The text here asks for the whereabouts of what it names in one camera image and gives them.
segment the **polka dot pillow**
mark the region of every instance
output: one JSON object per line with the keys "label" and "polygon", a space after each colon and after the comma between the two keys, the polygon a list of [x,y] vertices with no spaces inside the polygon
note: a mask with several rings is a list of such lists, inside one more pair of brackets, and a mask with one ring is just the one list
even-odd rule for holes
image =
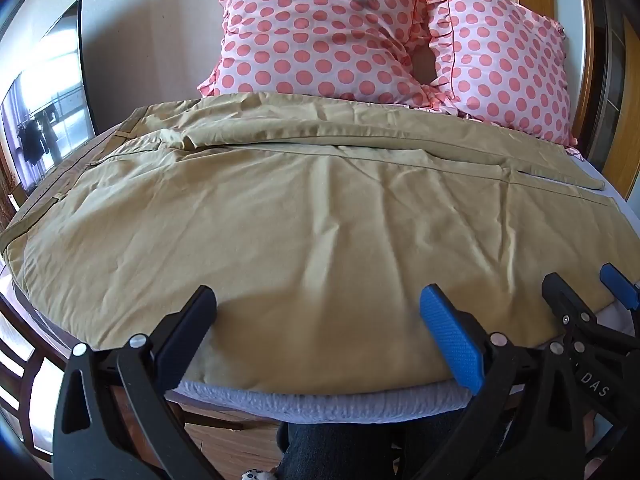
{"label": "polka dot pillow", "polygon": [[427,105],[410,54],[424,0],[220,0],[222,57],[203,96],[267,91]]}
{"label": "polka dot pillow", "polygon": [[454,108],[565,146],[576,143],[558,22],[511,0],[427,2],[434,108]]}

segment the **wooden floor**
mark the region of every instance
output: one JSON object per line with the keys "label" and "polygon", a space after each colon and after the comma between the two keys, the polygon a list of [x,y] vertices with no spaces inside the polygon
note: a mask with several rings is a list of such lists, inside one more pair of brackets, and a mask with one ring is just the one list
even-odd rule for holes
{"label": "wooden floor", "polygon": [[239,480],[249,469],[268,471],[280,463],[281,452],[276,446],[275,420],[261,419],[241,412],[212,412],[185,406],[190,412],[201,413],[223,420],[245,422],[243,431],[219,430],[202,426],[185,426],[203,455],[226,480]]}

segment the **tan fabric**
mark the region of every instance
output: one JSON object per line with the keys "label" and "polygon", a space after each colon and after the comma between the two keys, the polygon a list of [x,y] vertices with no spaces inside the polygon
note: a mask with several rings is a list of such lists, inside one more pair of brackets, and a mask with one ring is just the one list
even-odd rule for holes
{"label": "tan fabric", "polygon": [[535,346],[558,333],[540,295],[548,272],[594,310],[612,301],[603,263],[640,279],[624,215],[553,182],[601,187],[551,143],[309,96],[144,113],[137,138],[0,245],[34,306],[98,348],[150,332],[211,286],[218,320],[191,380],[297,394],[439,381],[449,372],[418,314],[425,285]]}

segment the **purple curtain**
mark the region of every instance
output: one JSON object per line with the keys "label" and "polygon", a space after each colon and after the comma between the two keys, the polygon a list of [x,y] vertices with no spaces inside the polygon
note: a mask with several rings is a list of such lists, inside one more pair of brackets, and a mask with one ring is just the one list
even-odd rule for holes
{"label": "purple curtain", "polygon": [[24,104],[22,98],[22,88],[20,86],[20,77],[15,80],[9,89],[8,94],[0,105],[0,118],[6,136],[6,143],[9,146],[12,159],[14,160],[15,169],[22,182],[25,191],[30,192],[36,183],[39,182],[45,174],[42,161],[32,166],[22,154],[20,139],[18,138],[18,126],[29,119],[29,111]]}

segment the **television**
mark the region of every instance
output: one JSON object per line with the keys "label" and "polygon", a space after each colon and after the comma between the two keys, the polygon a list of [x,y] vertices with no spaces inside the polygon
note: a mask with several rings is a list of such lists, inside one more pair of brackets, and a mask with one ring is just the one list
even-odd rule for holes
{"label": "television", "polygon": [[35,45],[0,104],[0,126],[25,193],[95,137],[82,66],[82,0]]}

